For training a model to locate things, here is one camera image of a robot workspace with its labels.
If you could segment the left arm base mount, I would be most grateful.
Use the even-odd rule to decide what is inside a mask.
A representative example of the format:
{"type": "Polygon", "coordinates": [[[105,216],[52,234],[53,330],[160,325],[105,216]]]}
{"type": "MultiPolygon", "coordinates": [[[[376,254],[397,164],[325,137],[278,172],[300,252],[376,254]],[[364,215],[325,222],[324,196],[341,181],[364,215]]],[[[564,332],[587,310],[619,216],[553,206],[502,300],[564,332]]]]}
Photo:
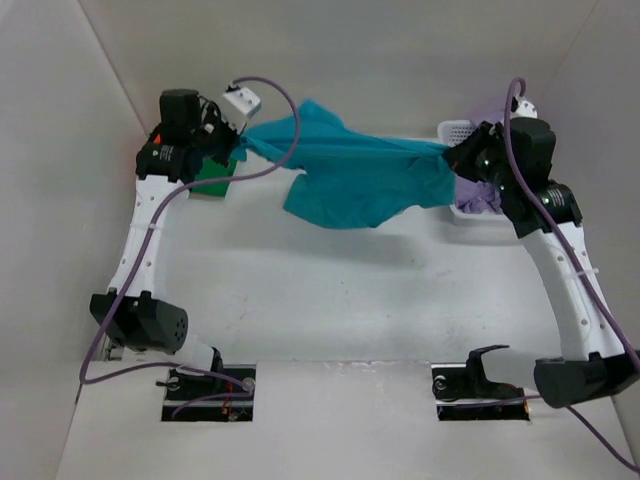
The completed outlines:
{"type": "Polygon", "coordinates": [[[162,422],[251,422],[254,410],[256,366],[228,366],[221,372],[234,379],[223,380],[170,369],[162,389],[162,422]]]}

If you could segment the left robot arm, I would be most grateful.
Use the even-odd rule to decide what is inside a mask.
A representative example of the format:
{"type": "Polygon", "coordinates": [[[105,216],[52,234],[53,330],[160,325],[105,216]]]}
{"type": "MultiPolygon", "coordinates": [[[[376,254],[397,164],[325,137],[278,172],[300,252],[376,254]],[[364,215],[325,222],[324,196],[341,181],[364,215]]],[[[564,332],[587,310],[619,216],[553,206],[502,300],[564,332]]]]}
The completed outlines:
{"type": "Polygon", "coordinates": [[[166,299],[168,254],[204,159],[226,165],[259,107],[237,86],[216,101],[192,89],[162,92],[160,122],[136,155],[136,197],[123,253],[107,291],[89,305],[115,346],[202,371],[221,369],[218,350],[191,333],[187,312],[166,299]]]}

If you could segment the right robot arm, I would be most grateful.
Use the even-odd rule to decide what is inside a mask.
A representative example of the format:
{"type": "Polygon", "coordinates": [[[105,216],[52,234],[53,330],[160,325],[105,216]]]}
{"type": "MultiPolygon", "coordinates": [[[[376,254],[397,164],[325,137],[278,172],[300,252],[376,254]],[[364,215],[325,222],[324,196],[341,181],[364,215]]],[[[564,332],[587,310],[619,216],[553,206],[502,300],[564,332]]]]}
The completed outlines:
{"type": "Polygon", "coordinates": [[[532,368],[547,405],[564,408],[624,391],[639,379],[639,352],[613,321],[585,245],[571,189],[550,179],[555,133],[535,118],[483,122],[443,157],[451,170],[499,192],[501,209],[541,277],[561,355],[532,368]]]}

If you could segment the teal t shirt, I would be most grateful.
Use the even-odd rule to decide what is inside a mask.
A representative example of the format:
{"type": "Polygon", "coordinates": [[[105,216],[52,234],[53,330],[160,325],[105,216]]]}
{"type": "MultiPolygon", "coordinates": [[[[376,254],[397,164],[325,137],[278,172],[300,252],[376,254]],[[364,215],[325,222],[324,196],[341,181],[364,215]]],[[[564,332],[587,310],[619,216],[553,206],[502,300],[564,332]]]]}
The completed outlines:
{"type": "Polygon", "coordinates": [[[312,100],[298,112],[250,128],[234,153],[276,163],[295,150],[285,165],[298,173],[283,203],[287,213],[348,230],[376,228],[413,206],[452,204],[456,180],[443,145],[358,133],[312,100]]]}

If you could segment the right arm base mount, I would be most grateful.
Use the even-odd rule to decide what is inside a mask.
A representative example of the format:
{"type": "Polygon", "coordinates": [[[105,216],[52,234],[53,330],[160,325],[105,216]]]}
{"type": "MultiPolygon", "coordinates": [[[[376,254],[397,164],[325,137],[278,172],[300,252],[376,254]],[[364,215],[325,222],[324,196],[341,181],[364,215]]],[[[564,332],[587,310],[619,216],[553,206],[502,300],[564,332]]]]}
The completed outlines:
{"type": "Polygon", "coordinates": [[[529,421],[525,391],[487,378],[482,356],[507,345],[472,350],[462,363],[432,363],[432,394],[439,421],[529,421]]]}

